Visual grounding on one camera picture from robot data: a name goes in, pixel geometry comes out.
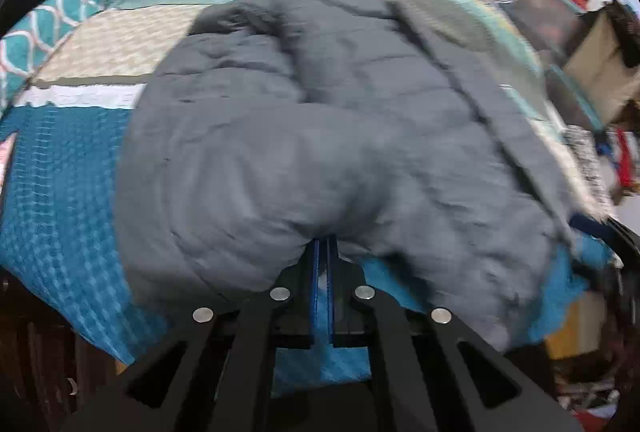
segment bedsheet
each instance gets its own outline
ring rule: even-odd
[[[458,3],[465,1],[474,4],[471,10],[477,7],[475,0]],[[130,302],[113,238],[113,168],[146,76],[184,35],[201,4],[210,2],[169,3],[149,0],[84,21],[0,122],[0,138],[21,133],[0,227],[2,265],[85,338],[127,364],[157,341],[167,324]],[[486,9],[478,14],[484,22]],[[504,43],[521,44],[517,50],[527,54],[527,44],[503,21],[491,20],[492,30],[506,36]],[[536,75],[532,54],[519,65]],[[373,285],[386,277],[367,271]],[[567,300],[561,300],[558,314]],[[358,360],[366,359],[363,351],[336,356],[325,345],[315,360],[279,354],[276,388],[367,375],[368,365]]]

